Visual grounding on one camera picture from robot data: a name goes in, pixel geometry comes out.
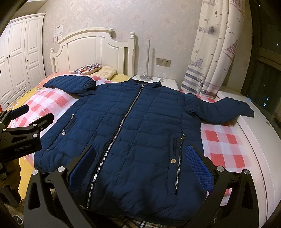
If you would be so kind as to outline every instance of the red and white checkered sheet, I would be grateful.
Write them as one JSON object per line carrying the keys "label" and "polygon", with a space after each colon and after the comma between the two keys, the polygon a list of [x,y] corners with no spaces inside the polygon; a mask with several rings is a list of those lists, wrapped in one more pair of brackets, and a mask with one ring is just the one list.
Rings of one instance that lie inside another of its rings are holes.
{"label": "red and white checkered sheet", "polygon": [[[96,85],[111,83],[111,81],[103,78],[89,77],[96,81]],[[204,96],[198,97],[210,103],[215,102],[212,98]],[[33,95],[25,103],[29,106],[29,112],[13,120],[9,127],[28,126],[36,119],[48,113],[52,113],[55,117],[54,122],[40,133],[42,136],[76,101],[77,99],[60,89],[38,88],[38,93]],[[240,137],[235,133],[234,126],[231,124],[212,125],[202,123],[201,137],[204,154],[211,159],[215,166],[221,165],[231,172],[241,172],[245,168],[250,169],[251,164],[247,152],[245,151]],[[26,156],[26,159],[34,167],[34,154]],[[225,195],[229,195],[230,192],[230,190],[227,190]]]}

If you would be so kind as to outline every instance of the wall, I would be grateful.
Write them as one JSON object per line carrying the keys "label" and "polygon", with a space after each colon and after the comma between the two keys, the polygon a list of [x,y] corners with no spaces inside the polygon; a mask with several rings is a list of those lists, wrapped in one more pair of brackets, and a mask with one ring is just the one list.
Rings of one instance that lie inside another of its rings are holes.
{"label": "wall", "polygon": [[[180,86],[196,37],[201,0],[48,0],[38,13],[46,13],[43,26],[43,58],[46,75],[52,73],[50,48],[55,52],[53,29],[63,24],[63,36],[82,28],[109,27],[113,38],[127,41],[137,36],[136,68],[145,71],[147,41],[151,41],[149,74],[164,72]],[[171,67],[156,66],[156,58],[171,60]]]}
{"label": "wall", "polygon": [[253,24],[249,1],[245,1],[245,19],[232,67],[223,85],[240,93],[249,67],[252,51]]}

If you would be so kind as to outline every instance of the bed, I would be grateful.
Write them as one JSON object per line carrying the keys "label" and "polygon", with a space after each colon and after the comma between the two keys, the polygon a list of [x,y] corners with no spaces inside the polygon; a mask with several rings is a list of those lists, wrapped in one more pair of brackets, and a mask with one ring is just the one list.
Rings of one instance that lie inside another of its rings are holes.
{"label": "bed", "polygon": [[[44,83],[51,78],[69,75],[77,68],[92,63],[110,66],[117,72],[111,81],[90,75],[89,77],[94,79],[97,85],[127,81],[133,77],[135,33],[130,33],[128,42],[117,42],[111,37],[112,31],[111,28],[87,28],[73,32],[59,41],[59,50],[55,52],[54,49],[51,49],[50,53],[53,74],[9,107],[9,109],[14,109],[23,104],[28,104],[30,107],[27,114],[12,121],[9,127],[28,126],[34,120],[50,112],[54,114],[55,123],[77,101],[76,97],[59,89],[44,88]],[[207,102],[215,102],[223,98],[219,96],[216,99],[198,97]],[[42,131],[41,136],[51,126]],[[232,172],[241,172],[245,168],[251,171],[258,195],[261,227],[270,215],[268,209],[270,207],[268,206],[270,203],[268,201],[269,192],[266,192],[259,161],[243,128],[237,119],[223,125],[202,123],[201,137],[205,156],[209,157],[215,165],[222,165]],[[26,156],[32,166],[34,166],[33,158],[33,154]],[[231,189],[226,191],[221,205],[226,205],[230,192]]]}

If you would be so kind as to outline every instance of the sailboat print curtain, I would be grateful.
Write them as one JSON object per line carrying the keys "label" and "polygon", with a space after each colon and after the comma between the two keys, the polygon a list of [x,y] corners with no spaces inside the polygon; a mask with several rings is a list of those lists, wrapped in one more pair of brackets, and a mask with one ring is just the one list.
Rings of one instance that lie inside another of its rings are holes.
{"label": "sailboat print curtain", "polygon": [[234,58],[244,0],[203,0],[193,53],[181,89],[214,98]]}

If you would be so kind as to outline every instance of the metal screw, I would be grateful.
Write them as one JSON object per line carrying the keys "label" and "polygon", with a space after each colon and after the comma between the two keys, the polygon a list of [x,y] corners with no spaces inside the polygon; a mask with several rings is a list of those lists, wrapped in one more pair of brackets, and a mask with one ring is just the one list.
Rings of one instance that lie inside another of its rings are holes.
{"label": "metal screw", "polygon": [[218,167],[217,167],[217,170],[218,170],[219,172],[223,172],[225,169],[224,169],[222,166],[218,166]]}
{"label": "metal screw", "polygon": [[58,171],[61,173],[65,170],[65,168],[63,166],[58,167]]}
{"label": "metal screw", "polygon": [[37,169],[35,169],[35,170],[32,171],[32,174],[33,174],[33,175],[36,175],[37,173],[38,173],[38,170],[37,170]]}
{"label": "metal screw", "polygon": [[244,173],[245,173],[246,175],[249,175],[249,174],[250,174],[250,171],[249,171],[248,169],[244,169]]}

